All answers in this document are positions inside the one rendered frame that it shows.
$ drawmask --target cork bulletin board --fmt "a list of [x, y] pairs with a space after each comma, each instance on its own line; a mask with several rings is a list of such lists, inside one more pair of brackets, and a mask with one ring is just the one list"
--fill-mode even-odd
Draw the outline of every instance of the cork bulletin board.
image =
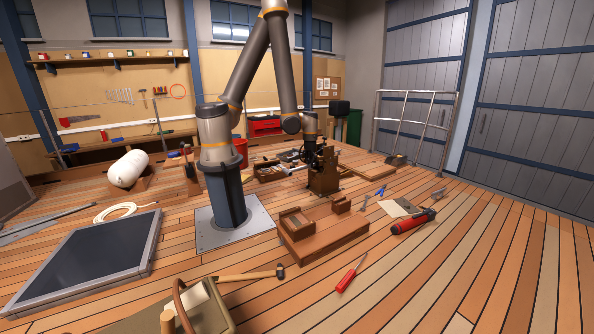
[[314, 79], [315, 100], [340, 100], [341, 78], [319, 77]]

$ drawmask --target white rope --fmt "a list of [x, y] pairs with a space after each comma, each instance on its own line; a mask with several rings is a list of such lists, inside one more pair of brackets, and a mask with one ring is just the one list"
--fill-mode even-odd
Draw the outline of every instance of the white rope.
[[102, 213], [99, 213], [95, 217], [95, 219], [93, 219], [93, 224], [103, 223], [105, 221], [105, 217], [109, 216], [110, 213], [112, 213], [114, 211], [117, 211], [117, 210], [128, 209], [128, 212], [126, 212], [125, 215], [123, 215], [123, 216], [120, 217], [120, 218], [124, 218], [124, 217], [127, 217], [129, 215], [135, 214], [136, 211], [138, 210], [138, 208], [151, 206], [151, 205], [157, 204], [157, 203], [158, 203], [158, 201], [157, 202], [152, 202], [150, 204], [143, 205], [143, 206], [137, 206], [136, 203], [133, 203], [133, 202], [119, 203], [119, 204], [116, 204], [116, 205], [114, 205], [114, 206], [106, 209]]

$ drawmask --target screwdriver handle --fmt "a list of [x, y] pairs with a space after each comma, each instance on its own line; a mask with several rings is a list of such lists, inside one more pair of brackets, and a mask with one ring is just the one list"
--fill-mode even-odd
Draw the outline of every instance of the screwdriver handle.
[[338, 283], [338, 285], [336, 286], [336, 292], [342, 294], [346, 290], [346, 288], [349, 287], [350, 283], [355, 279], [355, 276], [357, 276], [357, 272], [353, 269], [350, 269], [349, 272], [346, 274], [345, 278], [343, 278], [342, 281], [340, 281], [340, 283]]

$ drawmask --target hammer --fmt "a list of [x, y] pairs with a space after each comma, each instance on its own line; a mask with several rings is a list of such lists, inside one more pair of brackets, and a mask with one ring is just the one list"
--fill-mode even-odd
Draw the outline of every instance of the hammer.
[[144, 94], [146, 91], [147, 91], [146, 89], [139, 90], [139, 92], [143, 94], [144, 107], [148, 109], [149, 105], [147, 104], [147, 96]]
[[276, 266], [276, 270], [270, 270], [268, 272], [249, 273], [241, 275], [230, 275], [230, 276], [213, 276], [213, 279], [217, 283], [229, 283], [229, 282], [240, 282], [240, 281], [251, 281], [253, 279], [262, 279], [276, 277], [279, 281], [285, 279], [285, 268], [283, 264], [279, 263]]

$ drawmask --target orange ring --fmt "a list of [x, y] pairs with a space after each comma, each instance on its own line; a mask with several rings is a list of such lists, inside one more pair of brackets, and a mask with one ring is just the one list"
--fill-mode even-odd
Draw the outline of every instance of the orange ring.
[[[182, 86], [182, 88], [184, 89], [184, 95], [183, 95], [182, 97], [180, 97], [180, 98], [177, 98], [177, 97], [173, 96], [173, 93], [171, 93], [171, 88], [173, 88], [174, 86]], [[172, 97], [172, 98], [174, 98], [174, 99], [176, 99], [176, 100], [181, 100], [181, 99], [183, 99], [183, 98], [185, 97], [185, 95], [186, 95], [186, 90], [185, 90], [185, 87], [184, 87], [183, 85], [181, 85], [181, 84], [174, 84], [173, 86], [171, 86], [171, 87], [169, 88], [169, 93], [171, 93], [171, 97]]]

